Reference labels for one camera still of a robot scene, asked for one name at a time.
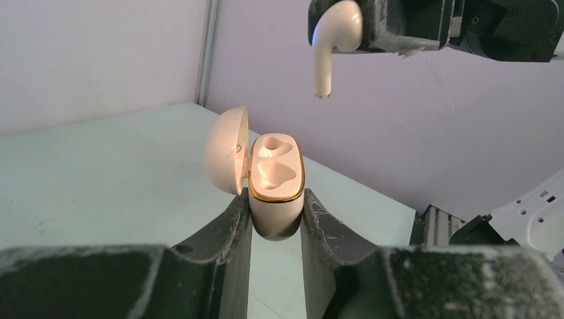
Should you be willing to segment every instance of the earbud case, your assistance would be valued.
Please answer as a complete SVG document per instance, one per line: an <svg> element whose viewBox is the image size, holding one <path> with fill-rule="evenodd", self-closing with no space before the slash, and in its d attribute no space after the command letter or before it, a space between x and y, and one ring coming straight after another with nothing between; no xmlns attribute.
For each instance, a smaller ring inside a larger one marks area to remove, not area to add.
<svg viewBox="0 0 564 319"><path fill-rule="evenodd" d="M299 228L304 200L305 170L296 140L286 134L265 134L250 154L247 109L234 108L219 116L206 144L206 169L220 190L241 195L249 184L253 226L259 235L280 241Z"/></svg>

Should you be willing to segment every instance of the gold rim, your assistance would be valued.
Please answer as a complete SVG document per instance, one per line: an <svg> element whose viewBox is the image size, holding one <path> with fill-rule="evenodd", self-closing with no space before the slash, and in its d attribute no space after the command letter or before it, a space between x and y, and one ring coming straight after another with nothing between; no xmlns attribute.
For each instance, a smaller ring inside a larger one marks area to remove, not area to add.
<svg viewBox="0 0 564 319"><path fill-rule="evenodd" d="M254 142L253 145L251 146L251 164L253 161L253 151L255 150L255 144L257 143L257 141L259 140L261 136L259 136ZM286 203L288 201L293 201L294 199L298 198L301 196L302 192L303 192L303 188L305 186L305 168L303 167L303 155L301 152L301 148L300 145L298 143L298 141L293 138L292 136L290 136L292 138L292 140L294 140L294 142L296 143L297 147L298 147L298 152L299 152L299 156L300 156L300 163L301 163L301 185L300 188L298 189L298 192L296 192L296 194L293 194L292 196L288 196L288 197L283 197L283 198L277 198L277 197L269 197L269 196L264 196L264 195L260 195L257 193L257 191L255 190L255 188L253 187L253 180L251 179L251 170L249 169L249 171L247 172L247 180L249 181L249 190L251 192L251 195L260 200L260 201L264 201L266 203Z"/></svg>

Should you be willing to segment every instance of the wall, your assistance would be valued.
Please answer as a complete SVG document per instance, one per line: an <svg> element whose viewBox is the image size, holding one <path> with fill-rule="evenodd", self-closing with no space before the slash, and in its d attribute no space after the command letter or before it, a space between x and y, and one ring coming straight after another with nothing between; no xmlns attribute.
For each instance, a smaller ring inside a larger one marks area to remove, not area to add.
<svg viewBox="0 0 564 319"><path fill-rule="evenodd" d="M192 101L205 6L0 2L0 136Z"/></svg>
<svg viewBox="0 0 564 319"><path fill-rule="evenodd" d="M252 129L292 134L322 164L419 211L431 203L463 219L563 167L564 62L450 49L335 56L333 93L316 100L308 6L223 1L206 106L246 105Z"/></svg>

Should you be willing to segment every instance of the earbud case lid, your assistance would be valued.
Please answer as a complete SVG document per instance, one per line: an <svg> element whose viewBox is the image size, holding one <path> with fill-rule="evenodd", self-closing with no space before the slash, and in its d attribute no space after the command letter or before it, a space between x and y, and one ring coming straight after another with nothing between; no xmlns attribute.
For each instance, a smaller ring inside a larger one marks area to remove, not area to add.
<svg viewBox="0 0 564 319"><path fill-rule="evenodd" d="M205 150L206 170L218 189L241 195L248 145L247 108L225 111L213 125Z"/></svg>

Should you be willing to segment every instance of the tabletop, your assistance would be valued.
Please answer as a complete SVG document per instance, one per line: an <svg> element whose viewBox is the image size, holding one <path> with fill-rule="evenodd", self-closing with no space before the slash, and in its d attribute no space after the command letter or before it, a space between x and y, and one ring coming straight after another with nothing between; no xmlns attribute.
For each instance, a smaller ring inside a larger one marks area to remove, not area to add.
<svg viewBox="0 0 564 319"><path fill-rule="evenodd" d="M233 199L204 167L217 117L187 103L0 138L0 249L189 237ZM409 244L413 209L304 164L305 187L345 225L377 245ZM249 318L305 318L299 234L271 242L254 233L250 272Z"/></svg>

